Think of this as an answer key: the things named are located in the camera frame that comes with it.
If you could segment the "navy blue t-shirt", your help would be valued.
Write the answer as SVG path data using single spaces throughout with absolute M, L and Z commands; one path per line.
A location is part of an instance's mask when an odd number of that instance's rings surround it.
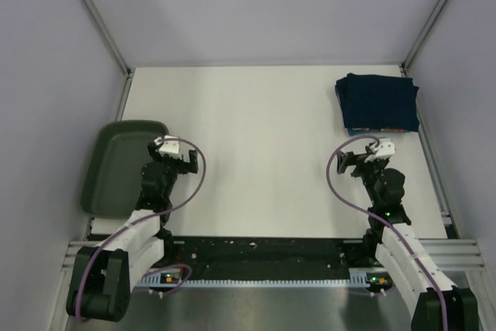
M 349 73 L 336 82 L 335 92 L 346 129 L 419 129 L 419 87 L 411 78 Z

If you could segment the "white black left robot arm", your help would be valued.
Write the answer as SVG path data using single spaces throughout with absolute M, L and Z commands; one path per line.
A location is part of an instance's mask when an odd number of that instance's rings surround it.
M 78 322 L 120 321 L 142 278 L 180 266 L 165 225 L 191 199 L 173 205 L 170 196 L 179 175 L 206 175 L 205 155 L 191 141 L 174 136 L 156 138 L 147 150 L 151 161 L 141 169 L 131 216 L 108 238 L 82 247 L 75 256 L 65 308 Z

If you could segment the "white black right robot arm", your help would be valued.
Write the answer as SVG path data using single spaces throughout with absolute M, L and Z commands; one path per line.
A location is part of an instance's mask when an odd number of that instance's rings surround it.
M 407 216 L 402 199 L 405 176 L 389 168 L 389 159 L 371 152 L 354 154 L 337 150 L 331 159 L 336 171 L 359 178 L 371 206 L 360 252 L 370 265 L 381 265 L 407 305 L 413 330 L 478 330 L 474 293 L 459 288 L 444 274 L 421 244 Z

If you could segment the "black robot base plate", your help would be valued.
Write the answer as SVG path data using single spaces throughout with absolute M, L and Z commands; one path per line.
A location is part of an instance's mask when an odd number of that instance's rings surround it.
M 160 264 L 187 264 L 191 279 L 344 279 L 379 267 L 362 240 L 176 236 Z

